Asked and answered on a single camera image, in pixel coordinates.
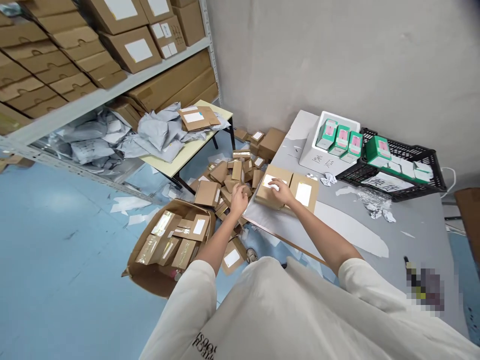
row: gray table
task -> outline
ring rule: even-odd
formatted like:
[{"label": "gray table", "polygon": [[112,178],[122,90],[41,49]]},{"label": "gray table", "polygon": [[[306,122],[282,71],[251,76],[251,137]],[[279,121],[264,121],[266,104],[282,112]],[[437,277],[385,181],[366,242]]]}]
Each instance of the gray table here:
[{"label": "gray table", "polygon": [[[308,132],[317,118],[317,115],[306,111],[298,113],[271,162],[273,165],[298,174],[311,173],[319,178],[323,177],[319,173],[299,165],[299,158]],[[319,182],[317,200],[351,216],[386,243],[389,250],[388,257],[377,257],[361,248],[358,248],[358,251],[381,276],[406,294],[410,294],[411,289],[407,284],[404,256],[415,263],[417,269],[434,269],[444,283],[445,311],[439,316],[447,324],[468,337],[440,195],[432,194],[393,203],[392,213],[396,223],[388,223],[383,218],[376,220],[370,218],[368,211],[358,201],[356,194],[336,195],[337,190],[347,186],[349,186],[347,183],[341,181],[331,187],[326,187]],[[255,202],[255,196],[256,192],[243,215],[248,221],[306,255],[322,261],[298,219]]]}]

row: forearm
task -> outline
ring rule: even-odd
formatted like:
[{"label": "forearm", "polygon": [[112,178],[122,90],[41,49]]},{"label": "forearm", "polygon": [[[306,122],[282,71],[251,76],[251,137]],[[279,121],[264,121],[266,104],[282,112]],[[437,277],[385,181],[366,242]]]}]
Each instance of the forearm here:
[{"label": "forearm", "polygon": [[195,258],[195,260],[203,260],[209,263],[213,268],[213,271],[215,271],[215,275],[219,273],[230,235],[237,225],[238,220],[238,217],[229,213],[218,230],[213,234],[210,240],[208,240]]},{"label": "forearm", "polygon": [[316,249],[325,259],[325,262],[333,270],[335,275],[338,276],[339,268],[345,260],[351,258],[363,259],[351,243],[312,214],[299,201],[295,200],[289,206],[300,220]]}]

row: white shirt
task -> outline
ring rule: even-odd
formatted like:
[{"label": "white shirt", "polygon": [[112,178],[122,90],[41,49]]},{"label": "white shirt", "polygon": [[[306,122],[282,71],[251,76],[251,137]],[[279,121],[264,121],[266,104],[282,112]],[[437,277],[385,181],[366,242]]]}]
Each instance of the white shirt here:
[{"label": "white shirt", "polygon": [[141,359],[480,359],[480,349],[383,279],[349,259],[324,280],[292,258],[245,268],[218,309],[202,261],[180,278]]}]

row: open cardboard box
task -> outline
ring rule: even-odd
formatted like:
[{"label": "open cardboard box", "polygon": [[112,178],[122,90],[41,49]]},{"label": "open cardboard box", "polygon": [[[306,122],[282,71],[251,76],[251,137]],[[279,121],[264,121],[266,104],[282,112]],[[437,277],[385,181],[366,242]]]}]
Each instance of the open cardboard box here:
[{"label": "open cardboard box", "polygon": [[160,266],[158,264],[143,265],[135,262],[135,260],[137,259],[140,250],[142,250],[142,247],[144,246],[144,243],[151,231],[154,229],[155,225],[160,220],[160,217],[166,210],[178,214],[184,219],[187,218],[187,215],[193,218],[195,218],[195,215],[208,215],[210,217],[210,224],[208,225],[208,229],[206,231],[205,242],[207,242],[214,234],[216,220],[214,213],[211,211],[207,211],[200,206],[193,205],[183,200],[173,199],[168,205],[157,212],[150,223],[146,226],[145,230],[136,242],[130,257],[128,258],[126,269],[121,276],[129,276],[130,280],[132,280],[135,284],[162,298],[168,298],[177,284],[177,282],[170,277],[172,271],[176,269],[171,266]]}]

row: hand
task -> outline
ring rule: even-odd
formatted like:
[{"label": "hand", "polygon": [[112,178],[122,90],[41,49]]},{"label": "hand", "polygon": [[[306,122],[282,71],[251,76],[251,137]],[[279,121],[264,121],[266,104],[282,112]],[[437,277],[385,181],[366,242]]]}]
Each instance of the hand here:
[{"label": "hand", "polygon": [[272,181],[268,183],[268,185],[276,185],[278,187],[278,190],[274,187],[272,187],[270,190],[273,193],[273,196],[281,203],[291,206],[295,201],[294,195],[290,191],[290,188],[281,179],[274,177]]},{"label": "hand", "polygon": [[247,194],[243,192],[245,187],[245,185],[236,183],[231,193],[230,214],[232,214],[237,220],[240,219],[249,204],[249,198]]}]

